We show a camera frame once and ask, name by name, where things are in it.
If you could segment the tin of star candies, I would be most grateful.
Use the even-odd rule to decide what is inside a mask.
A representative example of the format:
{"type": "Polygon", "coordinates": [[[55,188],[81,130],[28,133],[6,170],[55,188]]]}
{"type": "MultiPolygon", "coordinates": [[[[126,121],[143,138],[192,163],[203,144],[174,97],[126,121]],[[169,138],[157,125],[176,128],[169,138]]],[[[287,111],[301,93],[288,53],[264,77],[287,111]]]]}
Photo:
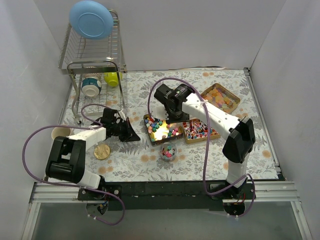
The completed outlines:
{"type": "Polygon", "coordinates": [[[182,139],[184,136],[182,126],[178,123],[167,124],[166,120],[143,116],[144,130],[152,147],[182,139]]]}

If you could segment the tin of lollipops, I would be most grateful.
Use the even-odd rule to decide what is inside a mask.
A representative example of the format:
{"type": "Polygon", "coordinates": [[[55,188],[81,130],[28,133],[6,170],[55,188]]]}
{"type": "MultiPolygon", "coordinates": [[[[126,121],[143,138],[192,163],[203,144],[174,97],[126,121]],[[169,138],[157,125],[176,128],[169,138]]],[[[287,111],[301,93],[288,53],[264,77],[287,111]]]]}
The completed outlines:
{"type": "Polygon", "coordinates": [[[208,139],[208,133],[210,133],[211,140],[221,137],[213,128],[208,130],[208,126],[199,119],[191,119],[183,122],[182,128],[186,144],[195,144],[206,141],[208,139]]]}

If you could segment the clear glass bowl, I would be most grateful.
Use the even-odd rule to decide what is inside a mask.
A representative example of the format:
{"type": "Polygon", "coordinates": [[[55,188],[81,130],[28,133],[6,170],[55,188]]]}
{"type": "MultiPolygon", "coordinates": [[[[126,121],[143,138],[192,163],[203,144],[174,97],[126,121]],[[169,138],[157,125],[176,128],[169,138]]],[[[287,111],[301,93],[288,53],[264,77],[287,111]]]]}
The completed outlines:
{"type": "Polygon", "coordinates": [[[164,162],[172,162],[177,156],[177,147],[174,143],[164,143],[160,148],[160,157],[164,162]]]}

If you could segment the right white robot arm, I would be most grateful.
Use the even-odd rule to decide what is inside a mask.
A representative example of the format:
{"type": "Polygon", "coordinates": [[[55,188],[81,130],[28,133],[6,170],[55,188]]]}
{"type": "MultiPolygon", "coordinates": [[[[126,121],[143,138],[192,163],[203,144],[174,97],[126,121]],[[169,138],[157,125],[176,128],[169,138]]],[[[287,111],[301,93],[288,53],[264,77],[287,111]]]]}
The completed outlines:
{"type": "Polygon", "coordinates": [[[209,129],[217,131],[225,144],[223,155],[228,160],[228,173],[225,183],[212,192],[205,184],[205,193],[211,197],[227,192],[232,199],[237,199],[245,192],[244,185],[250,174],[247,173],[247,163],[256,142],[254,124],[251,118],[240,119],[230,115],[205,101],[200,93],[186,81],[171,89],[162,84],[153,86],[149,93],[163,106],[167,114],[168,123],[186,122],[189,116],[195,117],[209,129]]]}

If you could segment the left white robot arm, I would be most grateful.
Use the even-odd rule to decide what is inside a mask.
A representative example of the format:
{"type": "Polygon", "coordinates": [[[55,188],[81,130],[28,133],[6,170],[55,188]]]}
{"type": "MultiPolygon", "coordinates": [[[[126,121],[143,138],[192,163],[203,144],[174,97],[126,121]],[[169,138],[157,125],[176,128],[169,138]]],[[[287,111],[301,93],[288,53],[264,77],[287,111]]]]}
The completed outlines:
{"type": "Polygon", "coordinates": [[[89,194],[95,200],[103,199],[107,191],[102,177],[86,169],[86,151],[113,136],[123,143],[141,140],[122,111],[105,108],[102,117],[92,123],[93,126],[98,124],[102,127],[70,136],[57,136],[45,169],[45,174],[50,178],[89,188],[89,194]]]}

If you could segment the floral table mat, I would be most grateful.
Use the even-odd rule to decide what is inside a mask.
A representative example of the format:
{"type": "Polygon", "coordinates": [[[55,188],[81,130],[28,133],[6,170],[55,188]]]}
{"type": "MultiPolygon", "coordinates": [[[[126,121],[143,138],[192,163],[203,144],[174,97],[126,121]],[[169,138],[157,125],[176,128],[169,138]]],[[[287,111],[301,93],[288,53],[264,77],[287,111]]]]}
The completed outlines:
{"type": "Polygon", "coordinates": [[[248,158],[246,171],[255,180],[278,178],[268,136],[243,70],[140,71],[125,74],[122,87],[126,114],[140,140],[121,142],[117,137],[107,139],[110,156],[104,160],[96,159],[93,149],[89,149],[86,167],[91,172],[111,182],[224,180],[227,177],[229,164],[222,152],[225,143],[223,138],[210,142],[208,157],[205,157],[205,142],[186,143],[183,138],[177,139],[174,141],[177,154],[171,162],[161,158],[160,146],[152,146],[143,117],[148,110],[159,105],[149,96],[151,87],[158,80],[170,88],[177,87],[181,80],[185,80],[199,92],[217,83],[236,95],[240,102],[233,115],[251,118],[255,131],[256,142],[248,158]]]}

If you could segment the gold round lid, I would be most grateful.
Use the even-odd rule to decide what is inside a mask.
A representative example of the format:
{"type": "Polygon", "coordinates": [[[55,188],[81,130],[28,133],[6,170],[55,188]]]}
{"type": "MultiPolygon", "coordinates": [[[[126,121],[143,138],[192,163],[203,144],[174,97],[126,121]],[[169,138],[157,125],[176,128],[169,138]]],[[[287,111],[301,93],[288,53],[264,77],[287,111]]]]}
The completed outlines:
{"type": "Polygon", "coordinates": [[[105,160],[110,156],[111,150],[110,147],[105,144],[99,144],[94,148],[93,154],[98,160],[105,160]]]}

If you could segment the teal and white bowl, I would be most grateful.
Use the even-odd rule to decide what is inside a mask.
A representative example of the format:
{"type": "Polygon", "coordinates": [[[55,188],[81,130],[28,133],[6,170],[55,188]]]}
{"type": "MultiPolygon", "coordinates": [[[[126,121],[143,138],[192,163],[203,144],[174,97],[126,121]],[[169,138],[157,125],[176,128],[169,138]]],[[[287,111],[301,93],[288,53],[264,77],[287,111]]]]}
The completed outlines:
{"type": "Polygon", "coordinates": [[[102,90],[102,82],[96,76],[90,76],[82,81],[81,91],[90,98],[97,97],[102,90]]]}

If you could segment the yellow-green bowl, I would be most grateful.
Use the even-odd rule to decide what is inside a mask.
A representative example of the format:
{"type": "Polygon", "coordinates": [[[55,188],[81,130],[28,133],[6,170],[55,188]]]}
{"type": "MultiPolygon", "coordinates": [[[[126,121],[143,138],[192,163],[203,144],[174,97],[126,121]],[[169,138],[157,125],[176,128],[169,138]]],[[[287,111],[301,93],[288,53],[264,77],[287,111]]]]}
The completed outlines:
{"type": "Polygon", "coordinates": [[[117,87],[122,79],[122,73],[119,72],[105,72],[103,74],[104,81],[111,87],[117,87]]]}

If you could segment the beige paper cup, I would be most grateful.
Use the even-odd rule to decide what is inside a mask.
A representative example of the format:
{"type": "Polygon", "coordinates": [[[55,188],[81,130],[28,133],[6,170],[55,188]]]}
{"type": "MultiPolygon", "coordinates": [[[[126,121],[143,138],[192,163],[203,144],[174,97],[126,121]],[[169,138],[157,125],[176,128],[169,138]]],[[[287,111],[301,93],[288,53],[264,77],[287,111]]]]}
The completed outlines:
{"type": "Polygon", "coordinates": [[[54,140],[56,137],[69,137],[74,134],[73,130],[69,127],[59,126],[55,127],[51,132],[51,138],[54,140]]]}

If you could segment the patterned small bowl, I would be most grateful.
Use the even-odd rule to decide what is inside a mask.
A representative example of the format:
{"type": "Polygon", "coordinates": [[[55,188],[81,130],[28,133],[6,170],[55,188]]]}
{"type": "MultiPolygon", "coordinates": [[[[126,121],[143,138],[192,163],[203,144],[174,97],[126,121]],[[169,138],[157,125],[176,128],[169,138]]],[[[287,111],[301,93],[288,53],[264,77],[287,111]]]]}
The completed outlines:
{"type": "MultiPolygon", "coordinates": [[[[93,69],[93,68],[95,68],[94,66],[85,66],[84,67],[85,69],[93,69]]],[[[85,78],[88,78],[88,77],[96,77],[97,76],[97,73],[95,73],[95,72],[86,72],[85,74],[84,74],[84,77],[85,78]]]]}

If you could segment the metal dish rack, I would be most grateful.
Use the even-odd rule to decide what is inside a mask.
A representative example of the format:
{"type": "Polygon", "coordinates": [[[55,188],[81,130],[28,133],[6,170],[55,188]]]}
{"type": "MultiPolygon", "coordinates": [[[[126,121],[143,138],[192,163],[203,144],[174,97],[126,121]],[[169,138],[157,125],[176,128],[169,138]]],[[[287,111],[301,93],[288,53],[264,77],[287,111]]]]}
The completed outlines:
{"type": "Polygon", "coordinates": [[[120,33],[120,20],[115,10],[109,11],[113,17],[112,33],[104,39],[86,39],[80,36],[71,25],[67,26],[58,67],[71,80],[71,94],[68,111],[77,124],[84,119],[81,109],[91,104],[84,111],[85,115],[97,118],[102,115],[103,107],[125,110],[127,107],[127,66],[123,54],[120,33]],[[101,92],[96,97],[87,97],[82,93],[82,82],[86,72],[96,73],[102,84],[101,92]],[[109,86],[103,78],[104,73],[122,73],[122,79],[116,87],[109,86]]]}

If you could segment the blue plate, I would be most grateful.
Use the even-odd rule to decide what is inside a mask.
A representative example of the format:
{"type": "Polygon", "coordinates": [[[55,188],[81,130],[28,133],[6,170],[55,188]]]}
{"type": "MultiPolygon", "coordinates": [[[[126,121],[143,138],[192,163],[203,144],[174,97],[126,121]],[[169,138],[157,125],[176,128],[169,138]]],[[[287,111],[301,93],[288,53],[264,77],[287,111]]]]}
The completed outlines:
{"type": "Polygon", "coordinates": [[[85,39],[104,39],[114,26],[113,16],[102,4],[92,0],[75,3],[69,11],[69,23],[85,39]]]}

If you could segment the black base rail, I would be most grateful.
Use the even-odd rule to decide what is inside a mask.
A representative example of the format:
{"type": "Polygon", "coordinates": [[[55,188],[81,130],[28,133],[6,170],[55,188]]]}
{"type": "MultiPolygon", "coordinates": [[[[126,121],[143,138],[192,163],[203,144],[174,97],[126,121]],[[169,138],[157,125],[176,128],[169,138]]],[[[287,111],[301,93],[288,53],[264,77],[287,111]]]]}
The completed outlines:
{"type": "Polygon", "coordinates": [[[102,185],[105,194],[81,187],[77,199],[87,203],[107,201],[110,211],[120,211],[123,207],[126,210],[222,211],[224,201],[243,205],[255,198],[251,181],[218,193],[227,185],[224,180],[106,182],[102,185]]]}

